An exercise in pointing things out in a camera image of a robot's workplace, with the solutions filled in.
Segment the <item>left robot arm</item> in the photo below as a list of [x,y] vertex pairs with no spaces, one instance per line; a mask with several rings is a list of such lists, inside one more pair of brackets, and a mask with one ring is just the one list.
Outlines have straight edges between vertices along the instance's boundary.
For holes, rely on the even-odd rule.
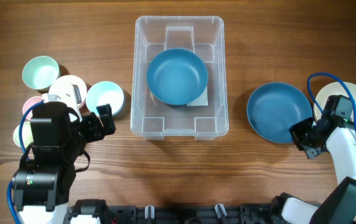
[[7,187],[7,203],[16,223],[63,223],[83,221],[92,211],[94,222],[111,220],[103,200],[85,200],[68,214],[70,188],[80,156],[88,157],[86,144],[114,134],[116,127],[109,104],[97,106],[96,113],[71,121],[78,113],[65,103],[53,101],[35,104],[30,127],[33,142],[22,146],[19,168]]

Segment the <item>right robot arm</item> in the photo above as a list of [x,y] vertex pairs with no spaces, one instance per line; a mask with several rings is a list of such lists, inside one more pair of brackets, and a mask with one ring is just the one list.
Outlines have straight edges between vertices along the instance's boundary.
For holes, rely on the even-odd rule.
[[350,98],[331,95],[318,121],[293,126],[294,144],[313,159],[328,152],[338,186],[319,206],[282,193],[270,205],[270,223],[353,223],[356,217],[356,124]]

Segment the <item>dark blue bowl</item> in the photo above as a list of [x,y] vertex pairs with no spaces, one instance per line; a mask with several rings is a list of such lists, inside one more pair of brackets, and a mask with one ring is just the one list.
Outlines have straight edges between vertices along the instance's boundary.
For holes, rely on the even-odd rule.
[[249,97],[246,107],[251,127],[262,138],[278,144],[291,144],[291,126],[312,116],[307,97],[287,83],[267,83]]
[[169,105],[186,105],[206,89],[208,71],[205,63],[193,52],[169,49],[151,60],[146,81],[158,100]]

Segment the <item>light blue small bowl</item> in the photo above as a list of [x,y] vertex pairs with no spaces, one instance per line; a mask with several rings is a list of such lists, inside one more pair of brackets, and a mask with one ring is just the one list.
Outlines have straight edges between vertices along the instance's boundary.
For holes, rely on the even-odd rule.
[[106,104],[111,106],[113,116],[118,114],[124,105],[124,92],[114,82],[98,82],[87,92],[86,106],[90,112],[94,112],[98,116],[96,107]]

